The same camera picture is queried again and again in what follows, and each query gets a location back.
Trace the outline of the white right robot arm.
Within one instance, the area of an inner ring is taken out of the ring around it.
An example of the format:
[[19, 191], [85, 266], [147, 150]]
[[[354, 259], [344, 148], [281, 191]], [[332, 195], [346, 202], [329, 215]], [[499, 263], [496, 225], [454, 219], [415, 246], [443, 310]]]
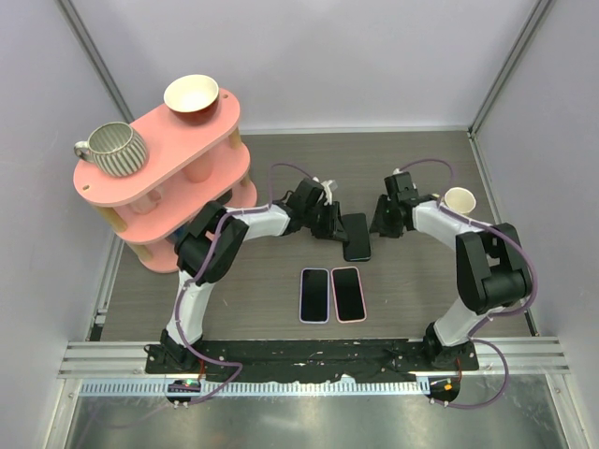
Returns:
[[429, 324], [422, 355], [433, 369], [452, 369], [474, 333], [490, 319], [533, 293], [532, 270], [511, 224], [491, 225], [469, 217], [472, 192], [453, 187], [443, 196], [422, 195], [407, 171], [385, 178], [370, 231], [397, 239], [416, 231], [455, 252], [458, 299], [444, 316]]

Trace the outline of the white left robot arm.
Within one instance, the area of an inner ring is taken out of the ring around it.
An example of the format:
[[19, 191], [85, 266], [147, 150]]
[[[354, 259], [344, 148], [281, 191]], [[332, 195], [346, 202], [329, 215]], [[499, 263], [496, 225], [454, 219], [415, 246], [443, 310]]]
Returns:
[[194, 345], [203, 336], [203, 317], [212, 290], [231, 268], [248, 240], [279, 238], [303, 228], [317, 239], [348, 241], [340, 204], [333, 199], [335, 180], [305, 178], [280, 200], [249, 208], [207, 203], [175, 244], [179, 287], [173, 313], [160, 343], [147, 350], [148, 359], [168, 372], [192, 371], [201, 358]]

